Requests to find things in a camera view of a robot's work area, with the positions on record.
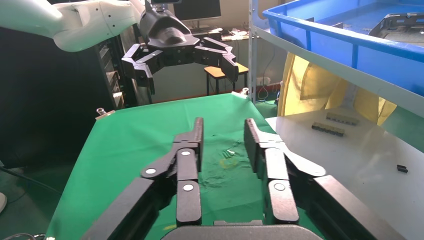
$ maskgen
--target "computer monitor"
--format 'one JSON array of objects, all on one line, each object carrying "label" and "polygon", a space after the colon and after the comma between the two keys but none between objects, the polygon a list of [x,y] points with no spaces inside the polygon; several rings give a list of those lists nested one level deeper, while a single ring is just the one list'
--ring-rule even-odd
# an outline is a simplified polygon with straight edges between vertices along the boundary
[{"label": "computer monitor", "polygon": [[174,4],[173,9],[180,21],[221,17],[220,0],[182,0]]}]

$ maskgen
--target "white robotic arm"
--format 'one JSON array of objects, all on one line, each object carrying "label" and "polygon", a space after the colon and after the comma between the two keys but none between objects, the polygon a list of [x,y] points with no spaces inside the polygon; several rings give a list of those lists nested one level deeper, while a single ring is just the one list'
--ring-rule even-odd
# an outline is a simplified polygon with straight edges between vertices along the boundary
[{"label": "white robotic arm", "polygon": [[52,38],[77,52],[139,23],[144,0],[87,0],[51,5],[47,0],[0,0],[0,27]]}]

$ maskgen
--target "blue storage crate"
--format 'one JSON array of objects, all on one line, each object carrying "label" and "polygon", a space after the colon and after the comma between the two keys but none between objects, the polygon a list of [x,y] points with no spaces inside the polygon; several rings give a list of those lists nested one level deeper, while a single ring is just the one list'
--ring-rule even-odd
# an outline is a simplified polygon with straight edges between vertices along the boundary
[{"label": "blue storage crate", "polygon": [[263,15],[272,34],[424,97],[424,47],[368,35],[400,13],[424,13],[424,0],[296,0]]}]

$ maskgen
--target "green tablecloth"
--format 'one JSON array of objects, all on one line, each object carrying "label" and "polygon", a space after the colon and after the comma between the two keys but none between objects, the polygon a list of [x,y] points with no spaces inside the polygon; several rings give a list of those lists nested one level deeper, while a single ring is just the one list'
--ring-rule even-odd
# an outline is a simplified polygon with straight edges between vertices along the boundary
[{"label": "green tablecloth", "polygon": [[[199,174],[203,225],[215,220],[262,219],[261,183],[243,143],[244,120],[273,133],[248,99],[221,94],[119,110],[94,125],[69,177],[47,230],[56,240],[79,239],[140,170],[166,154],[175,135],[204,118],[204,153]],[[223,151],[235,156],[225,159]],[[176,198],[160,212],[147,239],[175,228]],[[321,235],[299,208],[300,225]]]}]

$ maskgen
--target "yellow curtain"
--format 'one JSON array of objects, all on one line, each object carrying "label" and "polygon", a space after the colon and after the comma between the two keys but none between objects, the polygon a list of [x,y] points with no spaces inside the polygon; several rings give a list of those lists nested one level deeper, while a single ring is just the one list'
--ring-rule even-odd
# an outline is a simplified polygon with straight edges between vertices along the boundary
[{"label": "yellow curtain", "polygon": [[[339,107],[349,83],[343,78],[293,53],[287,54],[278,116],[287,116]],[[358,87],[353,108],[368,120],[381,125],[396,105]]]}]

